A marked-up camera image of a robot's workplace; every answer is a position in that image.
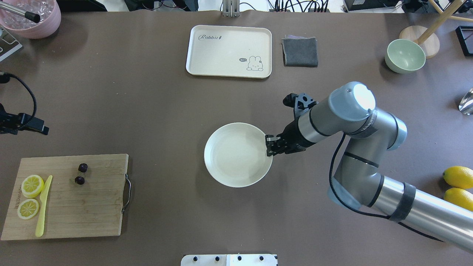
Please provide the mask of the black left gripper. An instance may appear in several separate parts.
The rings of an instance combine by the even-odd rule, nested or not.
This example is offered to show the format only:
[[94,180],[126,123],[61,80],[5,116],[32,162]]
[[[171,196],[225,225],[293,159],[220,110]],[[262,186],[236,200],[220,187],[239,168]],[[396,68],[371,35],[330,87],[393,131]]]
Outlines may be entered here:
[[3,104],[0,104],[0,134],[17,135],[18,131],[22,131],[25,128],[26,131],[48,135],[49,128],[45,126],[44,120],[31,117],[29,122],[25,124],[26,117],[26,113],[19,113],[17,115],[7,113]]

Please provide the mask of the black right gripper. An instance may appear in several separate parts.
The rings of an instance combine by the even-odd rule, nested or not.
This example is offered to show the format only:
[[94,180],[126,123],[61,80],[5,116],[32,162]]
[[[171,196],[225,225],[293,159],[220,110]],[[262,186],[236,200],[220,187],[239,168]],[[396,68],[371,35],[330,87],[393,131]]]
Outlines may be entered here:
[[300,132],[298,119],[289,123],[277,136],[265,135],[266,155],[299,153],[307,149],[307,140]]

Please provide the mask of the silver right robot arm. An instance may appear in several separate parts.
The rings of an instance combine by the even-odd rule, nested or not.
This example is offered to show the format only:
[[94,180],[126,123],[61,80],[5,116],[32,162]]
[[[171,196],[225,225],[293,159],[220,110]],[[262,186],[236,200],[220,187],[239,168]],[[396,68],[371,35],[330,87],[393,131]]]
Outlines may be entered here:
[[407,137],[406,124],[376,107],[373,93],[361,82],[349,82],[316,102],[291,93],[283,100],[294,109],[294,121],[278,135],[266,135],[267,156],[299,153],[331,135],[350,138],[336,171],[329,170],[332,194],[343,207],[359,213],[362,205],[387,219],[437,241],[472,252],[472,212],[379,173],[388,150]]

